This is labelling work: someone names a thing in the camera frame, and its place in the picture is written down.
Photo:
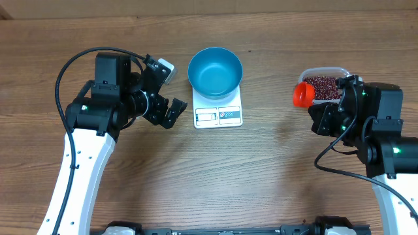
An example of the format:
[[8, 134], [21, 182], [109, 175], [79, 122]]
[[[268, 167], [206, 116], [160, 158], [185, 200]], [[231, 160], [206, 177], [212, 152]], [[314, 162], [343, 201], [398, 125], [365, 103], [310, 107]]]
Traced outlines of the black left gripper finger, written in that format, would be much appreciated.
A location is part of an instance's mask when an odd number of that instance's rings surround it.
[[158, 62], [158, 59], [153, 58], [147, 54], [143, 59], [146, 68], [142, 73], [144, 79], [143, 91], [147, 93], [156, 92], [159, 93], [161, 86], [164, 83], [165, 75], [163, 74], [163, 66]]
[[183, 113], [183, 111], [187, 108], [187, 103], [181, 101], [177, 98], [173, 98], [171, 107], [167, 109], [165, 116], [163, 117], [162, 122], [160, 125], [165, 129], [170, 129], [176, 123], [178, 117]]

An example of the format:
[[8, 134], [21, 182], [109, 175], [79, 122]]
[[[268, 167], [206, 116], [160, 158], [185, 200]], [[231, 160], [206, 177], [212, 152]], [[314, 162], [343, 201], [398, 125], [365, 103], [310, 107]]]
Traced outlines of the red measuring scoop blue handle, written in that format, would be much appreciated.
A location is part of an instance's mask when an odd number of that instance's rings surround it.
[[309, 108], [315, 99], [315, 89], [306, 82], [299, 83], [293, 92], [293, 105], [300, 108]]

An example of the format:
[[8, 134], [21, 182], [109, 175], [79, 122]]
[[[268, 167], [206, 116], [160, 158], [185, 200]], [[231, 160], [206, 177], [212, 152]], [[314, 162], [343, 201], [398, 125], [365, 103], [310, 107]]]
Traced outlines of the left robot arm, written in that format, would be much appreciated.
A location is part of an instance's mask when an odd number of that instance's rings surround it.
[[[94, 78], [63, 108], [59, 86], [64, 72], [91, 52], [97, 54]], [[162, 58], [111, 47], [87, 49], [66, 62], [55, 85], [65, 147], [39, 234], [89, 234], [99, 184], [120, 132], [136, 118], [170, 129], [186, 109], [186, 102], [170, 101], [159, 94], [176, 72], [176, 67]]]

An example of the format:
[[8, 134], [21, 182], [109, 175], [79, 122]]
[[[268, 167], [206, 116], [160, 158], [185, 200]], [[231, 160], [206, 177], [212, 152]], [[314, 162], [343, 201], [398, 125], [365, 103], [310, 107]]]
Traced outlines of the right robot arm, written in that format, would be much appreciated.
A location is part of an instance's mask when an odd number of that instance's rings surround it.
[[340, 102], [324, 102], [308, 109], [312, 131], [334, 138], [318, 158], [342, 142], [355, 148], [366, 175], [321, 166], [318, 159], [315, 167], [370, 182], [384, 233], [416, 234], [417, 138], [402, 136], [402, 90], [385, 83], [347, 82], [339, 87]]

